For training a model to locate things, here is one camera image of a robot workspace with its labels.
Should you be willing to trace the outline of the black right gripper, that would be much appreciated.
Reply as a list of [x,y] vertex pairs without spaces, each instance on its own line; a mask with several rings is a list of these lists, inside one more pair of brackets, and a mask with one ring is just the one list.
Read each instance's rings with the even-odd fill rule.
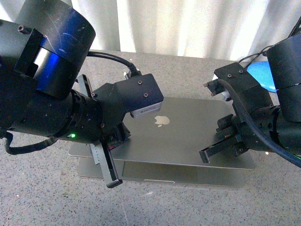
[[221,141],[199,151],[203,163],[209,163],[211,156],[226,149],[230,149],[235,157],[238,157],[249,150],[243,143],[237,126],[233,122],[233,119],[235,118],[236,117],[233,114],[228,114],[217,121],[218,128],[216,129],[216,135]]

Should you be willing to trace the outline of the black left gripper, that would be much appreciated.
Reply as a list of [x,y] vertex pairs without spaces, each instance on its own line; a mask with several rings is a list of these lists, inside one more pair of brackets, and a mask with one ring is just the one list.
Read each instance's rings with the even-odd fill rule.
[[93,143],[101,141],[100,165],[103,178],[108,188],[115,188],[123,181],[118,177],[110,151],[122,145],[130,136],[130,131],[123,123],[127,113],[123,100],[126,92],[120,88],[124,87],[125,82],[106,83],[93,92],[86,75],[78,76],[76,82],[80,93],[92,96],[96,102],[92,109],[91,140]]

